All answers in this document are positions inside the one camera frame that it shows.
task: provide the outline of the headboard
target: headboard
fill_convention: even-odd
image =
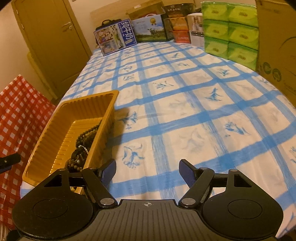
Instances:
[[[90,13],[94,28],[101,26],[106,19],[127,19],[126,11],[134,6],[142,4],[147,0],[119,0],[104,7],[98,8]],[[178,3],[194,3],[194,0],[162,0],[163,5],[173,5]]]

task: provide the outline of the blue checkered pattern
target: blue checkered pattern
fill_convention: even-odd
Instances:
[[[239,169],[283,208],[278,236],[296,225],[296,110],[267,80],[190,44],[143,43],[106,57],[95,51],[62,100],[114,89],[107,148],[118,201],[178,201],[188,190],[178,172],[184,158],[215,172]],[[22,194],[30,188],[24,183]]]

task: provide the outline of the door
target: door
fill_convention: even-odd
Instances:
[[[15,0],[13,4],[33,57],[57,95],[64,95],[89,60],[64,1]]]

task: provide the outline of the red and white checkered cloth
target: red and white checkered cloth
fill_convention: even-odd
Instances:
[[[0,157],[18,152],[21,161],[0,174],[0,222],[12,229],[11,211],[20,199],[22,174],[56,106],[21,75],[0,93]]]

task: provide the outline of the yellow plastic tray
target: yellow plastic tray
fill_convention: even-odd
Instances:
[[[63,102],[43,130],[22,179],[37,186],[59,168],[75,150],[77,137],[102,120],[84,168],[100,167],[108,134],[114,123],[114,103],[119,91],[109,91]]]

